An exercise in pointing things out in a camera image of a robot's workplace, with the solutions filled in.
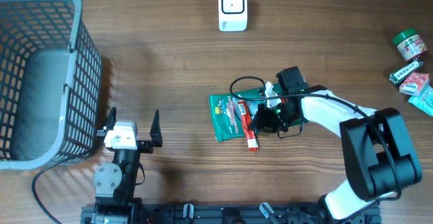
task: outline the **green package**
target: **green package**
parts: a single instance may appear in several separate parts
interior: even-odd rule
[[[236,95],[245,98],[260,98],[260,90],[262,88],[250,89],[247,91],[236,92]],[[281,95],[281,89],[278,84],[273,87],[274,92]],[[235,115],[237,109],[237,100],[234,99],[230,94],[225,95],[210,95],[210,115],[212,117],[212,123],[215,130],[215,138],[218,142],[226,139],[233,139],[236,137],[245,137],[244,131],[242,130],[241,119]],[[251,108],[251,104],[263,104],[265,101],[247,102],[248,108]]]

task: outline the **white device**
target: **white device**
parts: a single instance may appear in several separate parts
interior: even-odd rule
[[[136,150],[137,124],[133,121],[118,121],[112,130],[107,132],[104,145],[107,148]]]
[[[266,97],[276,97],[278,94],[273,90],[273,84],[271,82],[265,85],[265,95]],[[266,101],[268,108],[274,108],[281,103],[281,99],[268,99]]]
[[[243,31],[248,22],[247,0],[218,0],[219,29]]]

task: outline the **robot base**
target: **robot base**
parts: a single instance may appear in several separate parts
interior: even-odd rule
[[[145,224],[231,224],[231,221],[224,221],[222,218],[225,208],[236,208],[240,212],[240,217],[246,224],[267,224],[271,222],[265,219],[257,205],[197,205],[193,207],[193,219],[184,218],[184,206],[170,204],[145,204],[143,205],[142,218],[138,223]],[[337,223],[330,220],[319,220],[317,212],[319,207],[317,202],[297,202],[287,205],[271,205],[274,217],[279,224],[322,224]],[[81,223],[91,222],[94,216],[94,208],[83,208],[81,213]],[[344,221],[343,224],[380,224],[379,206],[373,206],[362,212],[358,217]]]

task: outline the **wood grain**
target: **wood grain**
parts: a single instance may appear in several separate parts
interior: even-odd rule
[[[261,134],[255,153],[245,139],[214,139],[210,94],[227,93],[239,76],[275,82],[277,72],[298,66],[311,85],[401,112],[424,179],[400,201],[383,203],[384,223],[431,223],[433,119],[387,76],[405,64],[391,42],[402,30],[416,28],[433,47],[433,0],[248,1],[247,31],[223,33],[217,0],[83,0],[83,20],[104,57],[101,115],[116,106],[145,139],[160,110],[164,147],[141,157],[146,182],[135,196],[145,203],[258,204],[315,201],[332,191],[345,179],[344,163],[340,140],[323,127],[309,123],[289,140]],[[431,56],[425,62],[422,71],[431,74]],[[53,169],[37,184],[42,201],[61,222],[78,223],[81,207],[94,203],[93,171],[111,160],[100,149],[84,163]],[[31,194],[35,173],[1,173],[3,223],[49,222]]]

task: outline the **wire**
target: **wire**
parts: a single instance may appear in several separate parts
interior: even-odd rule
[[[277,136],[278,136],[278,138],[280,138],[280,139],[285,139],[285,138],[289,138],[289,137],[299,136],[299,135],[304,131],[304,121],[302,121],[302,122],[300,123],[300,126],[299,126],[299,133],[297,133],[297,134],[293,134],[293,135],[289,135],[289,136],[280,137],[280,136],[279,136],[279,132],[280,132],[280,131],[281,131],[281,126],[278,127],[278,130],[277,130]]]
[[[135,183],[135,186],[143,184],[144,183],[144,179],[145,179],[145,177],[144,177],[144,169],[143,169],[143,165],[141,164],[141,162],[139,163],[139,166],[140,166],[141,172],[143,173],[143,181],[141,181],[141,183]]]
[[[82,153],[80,153],[80,154],[77,154],[77,155],[75,155],[75,156],[69,156],[69,157],[67,157],[67,158],[65,158],[65,159],[63,159],[63,160],[60,160],[60,161],[58,161],[58,162],[55,162],[55,163],[53,163],[53,164],[50,164],[49,166],[47,166],[47,167],[45,167],[44,169],[42,169],[42,170],[40,170],[36,175],[35,175],[35,177],[33,178],[33,181],[32,181],[32,193],[33,193],[33,196],[35,197],[35,200],[36,200],[36,202],[38,203],[38,205],[39,205],[39,207],[41,207],[41,209],[43,210],[43,212],[54,222],[54,223],[56,223],[56,224],[61,224],[46,208],[45,208],[45,206],[42,204],[42,202],[41,202],[41,200],[39,199],[39,197],[38,197],[38,193],[36,193],[36,180],[44,173],[44,172],[46,172],[46,171],[48,171],[49,169],[52,169],[53,167],[55,167],[55,166],[58,166],[58,165],[60,165],[61,163],[65,163],[65,162],[67,162],[67,161],[69,161],[69,160],[73,160],[73,159],[76,159],[76,158],[79,158],[79,157],[82,157],[82,156],[85,156],[85,155],[87,155],[87,154],[90,154],[91,152],[92,152],[93,150],[87,150],[87,151],[85,151],[85,152],[82,152]]]
[[[357,105],[354,106],[354,105],[352,105],[349,102],[346,102],[346,101],[344,101],[342,99],[339,99],[339,98],[335,98],[335,97],[329,96],[328,94],[326,94],[326,95],[319,95],[319,94],[294,94],[294,95],[282,95],[282,96],[273,96],[273,97],[265,97],[265,98],[245,98],[245,97],[240,97],[240,96],[237,96],[233,92],[233,86],[238,81],[244,80],[244,79],[255,79],[255,80],[258,80],[258,81],[260,81],[263,84],[263,87],[265,87],[265,82],[261,78],[258,78],[256,76],[242,76],[242,77],[240,77],[238,79],[235,79],[230,84],[230,94],[234,98],[242,99],[244,101],[257,102],[257,101],[270,100],[270,99],[283,99],[283,98],[294,98],[294,97],[319,97],[319,98],[333,100],[335,102],[338,102],[340,104],[343,104],[343,105],[349,107],[350,109],[354,110],[355,112],[358,112],[361,116],[364,117],[364,119],[367,121],[367,124],[370,126],[370,128],[373,129],[373,132],[376,134],[377,140],[379,141],[379,143],[384,148],[384,151],[386,153],[386,157],[387,157],[387,159],[388,159],[388,161],[390,163],[390,166],[391,166],[392,174],[394,175],[394,180],[395,180],[395,184],[396,184],[396,188],[397,188],[397,195],[396,196],[393,196],[393,197],[381,197],[381,198],[377,198],[376,201],[377,202],[381,202],[381,201],[384,201],[384,200],[398,200],[401,197],[400,177],[398,176],[398,172],[397,172],[397,169],[395,167],[394,160],[392,159],[390,150],[389,150],[388,146],[386,145],[385,139],[383,138],[382,133],[380,132],[380,130],[373,124],[373,121],[370,119],[370,117],[368,117],[368,115],[366,115],[366,113],[364,113],[362,110],[360,110]]]

